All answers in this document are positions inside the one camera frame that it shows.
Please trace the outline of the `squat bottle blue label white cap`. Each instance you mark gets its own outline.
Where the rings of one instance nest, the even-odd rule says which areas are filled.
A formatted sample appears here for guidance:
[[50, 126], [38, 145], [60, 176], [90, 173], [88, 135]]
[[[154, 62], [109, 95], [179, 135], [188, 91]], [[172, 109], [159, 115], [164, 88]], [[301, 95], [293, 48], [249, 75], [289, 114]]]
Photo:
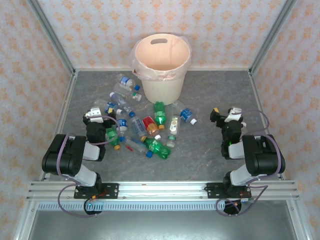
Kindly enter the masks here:
[[112, 112], [117, 113], [119, 111], [121, 112], [122, 109], [119, 107], [118, 104], [113, 103], [113, 102], [107, 102], [105, 107], [104, 107], [104, 112], [107, 113], [107, 114], [110, 114]]

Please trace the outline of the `clear bottle small drop logo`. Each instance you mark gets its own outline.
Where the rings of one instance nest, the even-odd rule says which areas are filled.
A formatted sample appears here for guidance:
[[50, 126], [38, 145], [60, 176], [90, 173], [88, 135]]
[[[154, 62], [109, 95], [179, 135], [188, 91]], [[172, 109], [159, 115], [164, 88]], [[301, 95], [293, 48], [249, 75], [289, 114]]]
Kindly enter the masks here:
[[118, 104], [118, 106], [125, 110], [128, 114], [133, 112], [133, 107], [117, 92], [111, 92], [109, 94], [110, 98]]

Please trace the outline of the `crushed clear plastic bottle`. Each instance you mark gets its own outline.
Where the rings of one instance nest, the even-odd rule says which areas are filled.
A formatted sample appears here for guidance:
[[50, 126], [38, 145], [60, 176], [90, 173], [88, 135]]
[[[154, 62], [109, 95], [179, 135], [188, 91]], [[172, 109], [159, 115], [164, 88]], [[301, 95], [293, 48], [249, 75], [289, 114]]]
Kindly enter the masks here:
[[107, 101], [102, 98], [97, 98], [93, 101], [93, 106], [101, 109], [105, 109]]

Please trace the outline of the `clear bottle pale blue print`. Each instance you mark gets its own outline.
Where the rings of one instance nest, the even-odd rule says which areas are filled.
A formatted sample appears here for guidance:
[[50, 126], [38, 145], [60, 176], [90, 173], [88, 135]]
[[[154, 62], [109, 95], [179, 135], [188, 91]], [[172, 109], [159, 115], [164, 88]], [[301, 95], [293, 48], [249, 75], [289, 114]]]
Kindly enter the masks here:
[[134, 111], [129, 112], [129, 118], [135, 133], [141, 138], [147, 135], [147, 131], [143, 125], [143, 121], [136, 115]]

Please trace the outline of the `clear bottle green white cap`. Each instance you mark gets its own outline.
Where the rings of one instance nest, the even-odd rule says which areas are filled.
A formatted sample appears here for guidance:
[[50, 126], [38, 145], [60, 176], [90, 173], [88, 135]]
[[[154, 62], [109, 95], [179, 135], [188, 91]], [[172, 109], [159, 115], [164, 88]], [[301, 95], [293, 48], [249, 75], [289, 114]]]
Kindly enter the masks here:
[[119, 82], [117, 82], [114, 87], [113, 90], [121, 95], [124, 95], [126, 97], [130, 97], [133, 100], [140, 102], [142, 99], [142, 95], [139, 94], [137, 91], [135, 91], [134, 89], [132, 89], [131, 87], [128, 87], [126, 85], [123, 85]]

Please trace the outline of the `clear bottle blue label white cap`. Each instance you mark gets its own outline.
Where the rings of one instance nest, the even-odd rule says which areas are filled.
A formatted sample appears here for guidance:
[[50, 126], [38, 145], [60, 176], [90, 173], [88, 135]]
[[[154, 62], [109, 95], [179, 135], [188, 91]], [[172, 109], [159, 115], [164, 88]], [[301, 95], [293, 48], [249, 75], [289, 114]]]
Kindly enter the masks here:
[[195, 125], [197, 123], [197, 119], [195, 118], [193, 112], [181, 101], [176, 100], [172, 104], [172, 107], [174, 111], [180, 116], [183, 122], [190, 123], [192, 125]]

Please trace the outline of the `red orange bottle white cap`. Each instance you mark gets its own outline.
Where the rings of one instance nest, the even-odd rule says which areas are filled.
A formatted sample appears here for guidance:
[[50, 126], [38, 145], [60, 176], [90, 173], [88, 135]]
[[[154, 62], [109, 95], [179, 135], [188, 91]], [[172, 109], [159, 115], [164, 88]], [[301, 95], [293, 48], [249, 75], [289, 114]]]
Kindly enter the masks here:
[[156, 140], [161, 139], [160, 130], [151, 116], [147, 116], [142, 120], [147, 133]]

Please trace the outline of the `clear bottle red label blue cap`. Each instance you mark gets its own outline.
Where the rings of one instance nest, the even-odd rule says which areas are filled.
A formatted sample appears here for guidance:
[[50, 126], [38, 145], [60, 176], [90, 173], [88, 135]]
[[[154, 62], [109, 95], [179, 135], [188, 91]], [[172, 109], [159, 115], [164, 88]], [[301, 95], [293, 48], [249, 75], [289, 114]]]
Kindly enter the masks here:
[[147, 158], [151, 158], [153, 156], [153, 152], [147, 149], [147, 147], [143, 143], [137, 143], [136, 141], [133, 141], [132, 139], [129, 139], [127, 137], [123, 138], [123, 143], [125, 147], [131, 152], [141, 154], [143, 156], [146, 156]]

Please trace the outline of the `clear bottle white green label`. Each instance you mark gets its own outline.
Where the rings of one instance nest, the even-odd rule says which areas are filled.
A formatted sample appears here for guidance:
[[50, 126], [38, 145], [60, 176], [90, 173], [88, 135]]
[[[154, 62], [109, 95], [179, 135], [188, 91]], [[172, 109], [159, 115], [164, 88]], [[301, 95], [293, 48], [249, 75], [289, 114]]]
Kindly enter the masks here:
[[167, 141], [166, 141], [166, 146], [169, 148], [174, 148], [176, 141], [177, 141], [177, 136], [179, 133], [180, 129], [180, 122], [181, 118], [178, 115], [172, 115], [168, 124], [168, 133], [167, 133]]

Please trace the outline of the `crushed green bottle orange cap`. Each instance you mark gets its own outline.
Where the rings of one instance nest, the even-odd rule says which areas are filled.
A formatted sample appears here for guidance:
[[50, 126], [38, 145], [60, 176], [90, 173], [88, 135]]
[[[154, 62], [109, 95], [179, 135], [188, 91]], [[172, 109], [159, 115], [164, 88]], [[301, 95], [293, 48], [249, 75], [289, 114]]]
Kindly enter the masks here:
[[149, 151], [153, 152], [164, 160], [166, 160], [171, 154], [171, 150], [155, 138], [142, 136], [140, 140]]

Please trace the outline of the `cream plastic bin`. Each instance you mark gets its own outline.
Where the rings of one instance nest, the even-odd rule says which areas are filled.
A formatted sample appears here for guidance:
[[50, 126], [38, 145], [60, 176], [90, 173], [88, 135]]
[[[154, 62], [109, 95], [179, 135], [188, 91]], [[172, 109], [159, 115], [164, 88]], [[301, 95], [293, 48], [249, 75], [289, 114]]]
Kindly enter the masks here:
[[180, 97], [185, 76], [186, 74], [183, 77], [170, 81], [140, 80], [142, 82], [144, 94], [151, 103], [163, 102], [165, 105], [170, 105]]

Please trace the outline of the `clear pink bin liner bag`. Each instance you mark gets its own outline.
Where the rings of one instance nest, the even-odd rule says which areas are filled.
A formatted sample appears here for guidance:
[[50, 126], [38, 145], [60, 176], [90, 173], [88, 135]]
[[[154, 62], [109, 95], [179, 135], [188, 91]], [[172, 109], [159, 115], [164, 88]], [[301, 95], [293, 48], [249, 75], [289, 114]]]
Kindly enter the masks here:
[[128, 59], [133, 74], [140, 80], [172, 81], [186, 74], [192, 49], [184, 36], [157, 33], [138, 41]]

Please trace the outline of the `grey metal panel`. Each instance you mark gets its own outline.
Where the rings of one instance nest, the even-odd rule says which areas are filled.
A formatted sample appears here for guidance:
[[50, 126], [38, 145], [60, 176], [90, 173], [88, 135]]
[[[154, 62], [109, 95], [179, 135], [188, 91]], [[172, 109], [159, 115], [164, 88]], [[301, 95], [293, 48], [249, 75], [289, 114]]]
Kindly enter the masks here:
[[78, 218], [55, 202], [26, 204], [13, 240], [314, 240], [293, 200], [260, 201], [238, 217], [187, 211], [108, 211]]

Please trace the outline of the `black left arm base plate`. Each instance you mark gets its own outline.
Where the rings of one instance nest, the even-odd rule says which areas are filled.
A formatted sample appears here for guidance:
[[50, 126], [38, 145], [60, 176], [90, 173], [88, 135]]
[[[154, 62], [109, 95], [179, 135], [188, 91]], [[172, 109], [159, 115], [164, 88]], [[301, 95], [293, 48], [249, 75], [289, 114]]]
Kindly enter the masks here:
[[102, 183], [100, 187], [77, 186], [73, 197], [75, 199], [117, 199], [118, 193], [118, 183]]

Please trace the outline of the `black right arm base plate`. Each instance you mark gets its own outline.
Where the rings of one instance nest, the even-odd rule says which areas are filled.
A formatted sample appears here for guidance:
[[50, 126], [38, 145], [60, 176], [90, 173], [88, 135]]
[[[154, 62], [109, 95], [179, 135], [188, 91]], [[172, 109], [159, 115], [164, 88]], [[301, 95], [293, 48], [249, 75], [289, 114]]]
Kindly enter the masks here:
[[251, 190], [246, 186], [225, 186], [222, 182], [207, 183], [204, 187], [209, 199], [246, 199], [251, 198]]

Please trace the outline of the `aluminium frame post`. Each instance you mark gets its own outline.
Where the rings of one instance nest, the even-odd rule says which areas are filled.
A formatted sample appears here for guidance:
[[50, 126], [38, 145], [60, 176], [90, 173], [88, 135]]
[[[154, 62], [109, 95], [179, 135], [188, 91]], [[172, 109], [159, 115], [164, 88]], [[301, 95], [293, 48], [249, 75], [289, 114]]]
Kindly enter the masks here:
[[49, 19], [47, 18], [43, 8], [41, 7], [38, 0], [26, 0], [32, 11], [34, 12], [35, 16], [37, 17], [41, 27], [45, 31], [48, 39], [50, 40], [53, 48], [57, 52], [59, 58], [61, 59], [64, 67], [67, 71], [74, 75], [76, 70], [71, 63], [70, 58], [68, 57], [64, 47], [62, 46], [54, 28], [52, 27]]
[[270, 31], [268, 32], [261, 48], [259, 49], [251, 67], [248, 69], [250, 76], [253, 76], [263, 61], [265, 55], [273, 44], [276, 36], [281, 30], [283, 24], [285, 23], [288, 15], [291, 13], [292, 8], [294, 7], [297, 0], [285, 0], [283, 7], [281, 8], [277, 18], [275, 19]]

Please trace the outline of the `long aluminium base rail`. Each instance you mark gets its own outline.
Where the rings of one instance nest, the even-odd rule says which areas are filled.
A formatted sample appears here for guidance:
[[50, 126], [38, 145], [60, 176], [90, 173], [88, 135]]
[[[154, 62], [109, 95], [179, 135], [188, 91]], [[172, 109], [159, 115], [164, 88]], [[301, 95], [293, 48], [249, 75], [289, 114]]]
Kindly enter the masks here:
[[[119, 201], [206, 201], [206, 181], [119, 181]], [[256, 181], [249, 186], [251, 195], [259, 200], [299, 200], [301, 193], [293, 180]], [[75, 186], [70, 181], [33, 181], [28, 201], [74, 200]]]

